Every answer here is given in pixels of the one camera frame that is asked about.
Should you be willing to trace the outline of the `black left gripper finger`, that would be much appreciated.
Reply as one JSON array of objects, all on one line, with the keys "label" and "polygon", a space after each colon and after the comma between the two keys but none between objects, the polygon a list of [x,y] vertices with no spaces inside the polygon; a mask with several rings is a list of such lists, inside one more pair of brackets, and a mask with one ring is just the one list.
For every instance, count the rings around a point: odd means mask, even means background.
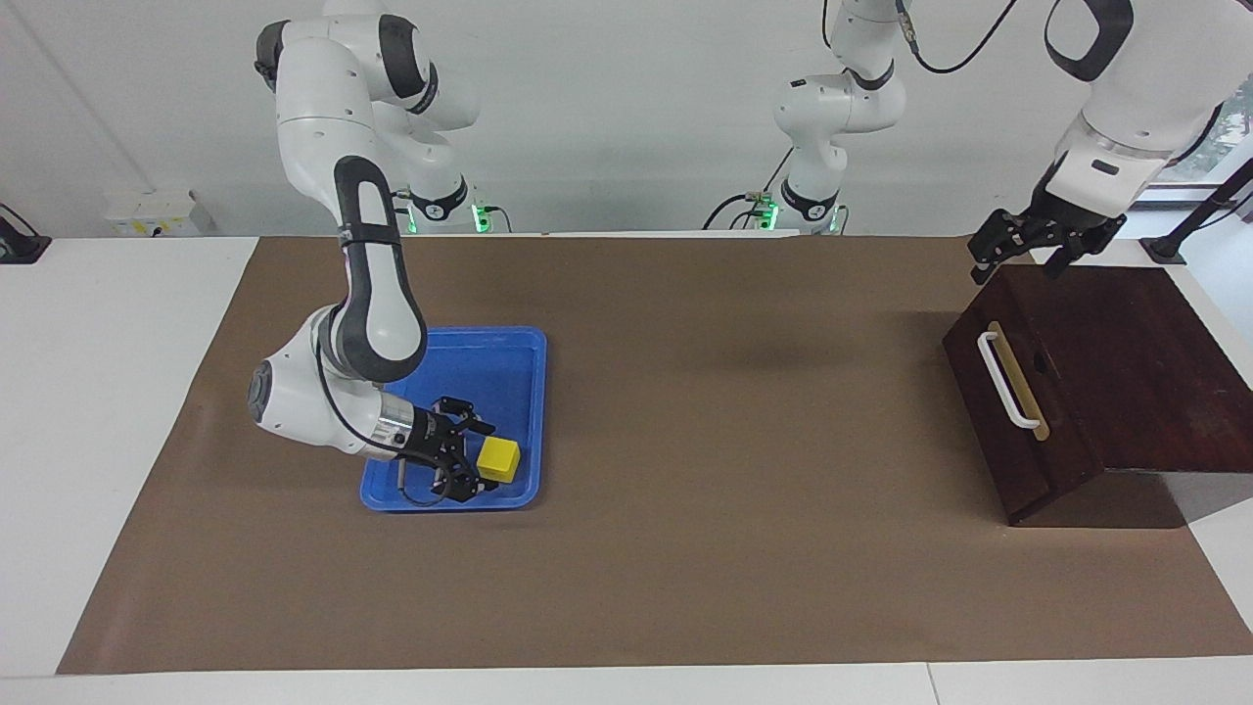
[{"label": "black left gripper finger", "polygon": [[1024,214],[997,209],[970,235],[969,254],[974,259],[970,277],[976,286],[986,284],[1005,260],[1029,253],[1029,242],[1022,235],[1026,223]]},{"label": "black left gripper finger", "polygon": [[1078,262],[1085,255],[1104,253],[1125,222],[1126,214],[1123,214],[1108,219],[1100,225],[1065,235],[1058,249],[1053,250],[1053,255],[1042,264],[1042,272],[1048,278],[1056,280],[1071,263]]}]

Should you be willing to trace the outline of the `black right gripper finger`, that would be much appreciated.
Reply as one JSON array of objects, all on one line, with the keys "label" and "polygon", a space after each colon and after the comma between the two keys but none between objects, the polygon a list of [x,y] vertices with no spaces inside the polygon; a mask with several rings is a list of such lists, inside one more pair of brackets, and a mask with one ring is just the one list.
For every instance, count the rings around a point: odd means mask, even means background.
[{"label": "black right gripper finger", "polygon": [[436,496],[435,503],[457,501],[465,503],[476,495],[492,492],[497,482],[480,475],[466,458],[439,458],[435,465],[435,480],[430,492]]},{"label": "black right gripper finger", "polygon": [[447,418],[456,418],[456,423],[450,430],[450,433],[455,436],[471,433],[491,437],[496,432],[496,425],[489,425],[487,421],[482,419],[482,416],[477,414],[474,403],[469,399],[444,396],[435,402],[434,412],[447,416]]}]

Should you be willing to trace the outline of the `yellow cube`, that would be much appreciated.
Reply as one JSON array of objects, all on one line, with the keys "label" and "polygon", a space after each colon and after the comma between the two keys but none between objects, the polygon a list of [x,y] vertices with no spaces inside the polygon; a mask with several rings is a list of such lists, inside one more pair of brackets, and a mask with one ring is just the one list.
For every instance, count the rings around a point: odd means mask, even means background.
[{"label": "yellow cube", "polygon": [[497,485],[511,485],[521,465],[521,447],[514,440],[487,436],[475,460],[477,475]]}]

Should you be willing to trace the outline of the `white drawer handle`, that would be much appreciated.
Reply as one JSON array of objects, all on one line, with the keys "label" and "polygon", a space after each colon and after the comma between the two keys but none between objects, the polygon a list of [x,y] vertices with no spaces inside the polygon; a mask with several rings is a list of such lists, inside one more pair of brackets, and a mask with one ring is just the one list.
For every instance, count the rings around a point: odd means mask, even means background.
[{"label": "white drawer handle", "polygon": [[1042,430],[1042,419],[1031,418],[1031,416],[1025,414],[1022,407],[1019,404],[1017,397],[1007,381],[1007,367],[997,359],[997,349],[995,349],[995,343],[997,342],[997,333],[994,331],[985,331],[981,333],[976,341],[976,347],[979,354],[984,358],[984,364],[991,384],[997,392],[997,399],[1001,402],[1002,409],[1007,416],[1007,421],[1015,425],[1019,430],[1031,430],[1031,432],[1037,432]]}]

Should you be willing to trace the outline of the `blue plastic tray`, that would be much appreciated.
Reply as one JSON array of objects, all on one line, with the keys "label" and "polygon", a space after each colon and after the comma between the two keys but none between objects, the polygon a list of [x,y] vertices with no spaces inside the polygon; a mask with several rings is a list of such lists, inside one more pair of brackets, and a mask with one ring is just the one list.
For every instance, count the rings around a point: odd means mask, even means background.
[{"label": "blue plastic tray", "polygon": [[406,490],[422,501],[416,507],[395,486],[395,461],[367,460],[360,485],[365,507],[386,513],[449,513],[533,503],[543,480],[546,362],[548,339],[536,327],[434,327],[419,369],[383,389],[420,407],[444,396],[472,402],[477,414],[495,425],[497,437],[517,442],[519,468],[511,483],[466,501],[435,503],[429,490],[434,470],[410,465]]}]

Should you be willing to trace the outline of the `black clamp stand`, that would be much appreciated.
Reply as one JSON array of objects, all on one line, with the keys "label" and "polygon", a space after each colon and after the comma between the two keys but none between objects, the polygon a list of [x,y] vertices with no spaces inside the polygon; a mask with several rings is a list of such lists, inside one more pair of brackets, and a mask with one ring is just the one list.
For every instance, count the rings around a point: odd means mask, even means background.
[{"label": "black clamp stand", "polygon": [[1253,157],[1217,187],[1205,202],[1200,202],[1190,214],[1187,214],[1168,235],[1140,238],[1141,249],[1154,263],[1185,265],[1182,245],[1187,238],[1204,227],[1220,222],[1227,214],[1235,213],[1244,202],[1253,198],[1250,183],[1253,183]]}]

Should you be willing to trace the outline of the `dark wooden cabinet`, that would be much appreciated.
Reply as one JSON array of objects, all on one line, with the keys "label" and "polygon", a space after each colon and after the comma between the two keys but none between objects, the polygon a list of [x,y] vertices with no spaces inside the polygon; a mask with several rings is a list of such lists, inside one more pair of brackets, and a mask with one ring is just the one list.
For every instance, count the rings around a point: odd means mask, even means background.
[{"label": "dark wooden cabinet", "polygon": [[[997,491],[1007,525],[1174,530],[1253,498],[1253,388],[1165,269],[1073,265],[1030,289],[1096,473],[1019,508]],[[1037,418],[1002,331],[989,331],[1019,404]]]}]

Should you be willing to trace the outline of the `window with greenery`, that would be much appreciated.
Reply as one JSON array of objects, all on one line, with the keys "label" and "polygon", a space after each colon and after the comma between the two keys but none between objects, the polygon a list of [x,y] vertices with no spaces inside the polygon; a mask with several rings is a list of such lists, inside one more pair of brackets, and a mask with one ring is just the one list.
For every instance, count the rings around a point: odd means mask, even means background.
[{"label": "window with greenery", "polygon": [[1234,169],[1238,157],[1245,152],[1245,144],[1253,144],[1253,74],[1225,99],[1225,105],[1200,147],[1180,164],[1164,169],[1154,184],[1218,184]]}]

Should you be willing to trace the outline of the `brown table mat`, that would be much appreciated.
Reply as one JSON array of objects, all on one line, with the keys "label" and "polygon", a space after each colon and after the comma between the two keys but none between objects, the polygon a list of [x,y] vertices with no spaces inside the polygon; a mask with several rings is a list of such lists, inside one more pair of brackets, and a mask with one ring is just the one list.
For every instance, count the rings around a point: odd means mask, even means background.
[{"label": "brown table mat", "polygon": [[61,674],[1244,655],[1187,528],[1010,528],[944,336],[957,238],[411,238],[434,326],[548,336],[528,508],[376,513],[246,384],[345,294],[264,238]]}]

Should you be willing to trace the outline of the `white wall socket box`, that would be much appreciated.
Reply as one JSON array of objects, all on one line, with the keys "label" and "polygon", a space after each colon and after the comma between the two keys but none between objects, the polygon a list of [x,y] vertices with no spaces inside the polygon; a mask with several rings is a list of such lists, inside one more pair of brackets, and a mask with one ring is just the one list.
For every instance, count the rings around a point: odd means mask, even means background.
[{"label": "white wall socket box", "polygon": [[205,207],[188,189],[108,197],[104,218],[119,237],[179,238],[216,233]]}]

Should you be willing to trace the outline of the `black desk mount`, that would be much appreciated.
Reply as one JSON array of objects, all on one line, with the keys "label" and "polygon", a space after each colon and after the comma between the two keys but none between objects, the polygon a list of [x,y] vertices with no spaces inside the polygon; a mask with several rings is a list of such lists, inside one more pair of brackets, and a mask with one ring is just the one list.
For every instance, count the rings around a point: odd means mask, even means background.
[{"label": "black desk mount", "polygon": [[36,263],[51,245],[25,217],[0,202],[0,264]]}]

